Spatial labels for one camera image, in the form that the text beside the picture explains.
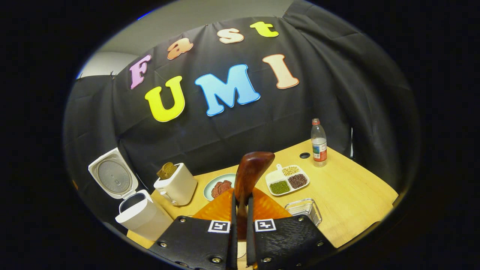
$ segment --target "letter m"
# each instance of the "letter m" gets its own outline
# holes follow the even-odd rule
[[[232,108],[235,104],[235,91],[239,95],[237,102],[240,105],[260,99],[260,94],[255,92],[248,78],[247,69],[248,66],[245,64],[232,66],[228,70],[226,84],[213,74],[203,75],[195,80],[195,84],[204,91],[208,116],[214,116],[224,111],[225,107],[218,103],[217,98]]]

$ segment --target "table grommet hole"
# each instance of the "table grommet hole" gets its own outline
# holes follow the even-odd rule
[[[307,158],[309,158],[309,157],[310,157],[310,153],[305,152],[305,153],[301,153],[301,154],[300,154],[300,158],[301,158],[301,159],[307,159]]]

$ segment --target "plate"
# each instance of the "plate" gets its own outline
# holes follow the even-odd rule
[[[276,170],[267,174],[265,176],[265,181],[266,181],[266,184],[267,184],[267,187],[268,187],[268,191],[270,191],[270,193],[273,195],[273,196],[282,196],[282,195],[285,195],[285,194],[288,194],[288,193],[291,193],[291,192],[294,192],[294,191],[297,191],[299,189],[302,189],[304,187],[306,187],[309,183],[310,183],[310,179],[308,177],[308,175],[297,165],[289,165],[289,166],[286,166],[286,167],[297,167],[299,169],[298,172],[294,173],[294,174],[291,174],[289,176],[285,176],[282,172],[282,169],[284,169],[282,167],[282,165],[280,164],[277,164],[276,165]],[[297,174],[303,174],[303,176],[305,176],[305,178],[307,179],[307,182],[303,185],[303,186],[300,186],[298,188],[293,188],[292,185],[290,184],[290,182],[288,181],[288,179],[293,176],[293,175],[297,175]],[[280,193],[280,194],[275,194],[273,193],[271,187],[270,187],[270,184],[273,184],[273,183],[276,183],[276,182],[280,182],[280,181],[285,181],[287,182],[287,185],[288,187],[290,188],[289,191],[287,192],[284,192],[284,193]]]
[[[221,176],[218,176],[218,177],[215,177],[213,180],[211,180],[207,186],[205,187],[204,189],[204,197],[211,201],[213,200],[214,198],[212,197],[212,189],[215,187],[215,185],[217,184],[217,182],[223,182],[225,180],[229,180],[230,182],[232,182],[232,187],[235,186],[235,176],[237,174],[236,173],[227,173],[227,174],[223,174]]]

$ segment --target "water bottle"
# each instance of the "water bottle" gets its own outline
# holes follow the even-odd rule
[[[327,164],[327,136],[318,118],[312,119],[313,164],[323,167]]]

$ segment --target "white divided tray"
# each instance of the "white divided tray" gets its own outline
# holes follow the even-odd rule
[[[309,183],[310,183],[310,179],[308,178],[307,174],[297,165],[290,165],[290,166],[286,166],[285,168],[287,167],[297,167],[299,169],[299,172],[297,173],[294,173],[292,175],[289,175],[289,176],[285,176],[282,172],[282,166],[280,164],[277,164],[276,165],[276,170],[267,174],[265,176],[265,181],[267,183],[267,187],[268,187],[268,190],[270,191],[270,193],[274,196],[282,196],[282,195],[285,195],[285,194],[288,194],[288,193],[291,193],[291,192],[294,192],[294,191],[297,191],[301,188],[304,188],[306,187]],[[299,187],[299,188],[293,188],[292,185],[290,185],[290,182],[288,181],[288,179],[294,175],[297,175],[297,174],[303,174],[303,176],[305,176],[305,178],[307,179],[307,183],[304,184],[303,186]],[[287,192],[284,192],[284,193],[280,193],[280,194],[275,194],[272,192],[272,189],[270,188],[270,184],[273,184],[273,183],[276,183],[276,182],[280,182],[280,181],[285,181],[287,182],[287,185],[288,187],[290,188],[289,191]]]

